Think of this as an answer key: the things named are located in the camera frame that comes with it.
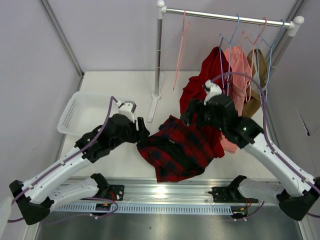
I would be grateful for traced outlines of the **red navy plaid skirt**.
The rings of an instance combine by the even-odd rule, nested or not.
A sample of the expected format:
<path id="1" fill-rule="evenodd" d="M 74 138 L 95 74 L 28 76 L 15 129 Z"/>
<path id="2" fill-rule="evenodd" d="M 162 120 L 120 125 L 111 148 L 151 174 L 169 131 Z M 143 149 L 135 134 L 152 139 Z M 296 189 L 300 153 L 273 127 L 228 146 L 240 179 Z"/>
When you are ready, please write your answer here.
<path id="1" fill-rule="evenodd" d="M 154 167 L 158 183 L 199 176 L 213 159 L 225 155 L 218 130 L 210 126 L 187 126 L 172 115 L 159 126 L 158 132 L 147 138 L 146 143 L 136 147 Z"/>

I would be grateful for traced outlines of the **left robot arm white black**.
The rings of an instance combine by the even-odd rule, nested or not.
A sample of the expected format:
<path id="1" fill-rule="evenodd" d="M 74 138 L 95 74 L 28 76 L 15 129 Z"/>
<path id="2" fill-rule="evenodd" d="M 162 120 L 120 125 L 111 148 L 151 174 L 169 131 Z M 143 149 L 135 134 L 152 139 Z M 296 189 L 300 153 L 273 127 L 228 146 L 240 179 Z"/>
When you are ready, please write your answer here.
<path id="1" fill-rule="evenodd" d="M 22 215 L 21 219 L 27 225 L 33 225 L 58 207 L 74 201 L 107 199 L 110 185 L 100 173 L 74 184 L 62 186 L 62 183 L 108 156 L 121 144 L 143 143 L 149 134 L 142 117 L 130 120 L 123 114 L 114 114 L 103 125 L 84 134 L 62 159 L 43 172 L 26 181 L 13 181 L 9 188 Z"/>

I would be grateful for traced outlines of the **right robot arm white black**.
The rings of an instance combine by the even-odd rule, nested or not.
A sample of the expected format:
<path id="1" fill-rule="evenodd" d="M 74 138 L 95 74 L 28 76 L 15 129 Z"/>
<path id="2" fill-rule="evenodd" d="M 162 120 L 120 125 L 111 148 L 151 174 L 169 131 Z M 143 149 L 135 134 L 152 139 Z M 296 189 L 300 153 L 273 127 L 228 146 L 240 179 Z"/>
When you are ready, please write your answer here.
<path id="1" fill-rule="evenodd" d="M 278 205 L 288 217 L 301 221 L 320 197 L 320 179 L 295 164 L 253 119 L 239 116 L 233 101 L 225 94 L 208 101 L 191 99 L 181 120 L 188 126 L 214 127 L 231 143 L 256 158 L 278 183 L 237 176 L 228 186 L 234 202 L 243 198 Z"/>

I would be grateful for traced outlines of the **pink wire hanger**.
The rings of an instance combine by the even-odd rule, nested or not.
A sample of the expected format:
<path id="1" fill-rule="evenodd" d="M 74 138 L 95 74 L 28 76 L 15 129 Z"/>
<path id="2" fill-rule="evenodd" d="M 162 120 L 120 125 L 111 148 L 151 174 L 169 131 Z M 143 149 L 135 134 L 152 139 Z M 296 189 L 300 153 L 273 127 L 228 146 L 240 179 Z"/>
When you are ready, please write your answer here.
<path id="1" fill-rule="evenodd" d="M 173 90 L 175 90 L 175 88 L 176 88 L 177 80 L 179 77 L 179 72 L 181 69 L 182 59 L 183 59 L 183 55 L 184 55 L 184 50 L 185 50 L 185 46 L 186 46 L 187 35 L 189 32 L 189 28 L 190 28 L 190 22 L 189 21 L 186 22 L 186 16 L 187 16 L 187 9 L 185 8 L 184 13 L 183 13 L 182 35 L 181 35 L 178 59 L 177 59 L 177 64 L 176 64 L 175 76 L 174 76 L 174 81 L 173 81 L 173 86 L 172 86 Z"/>

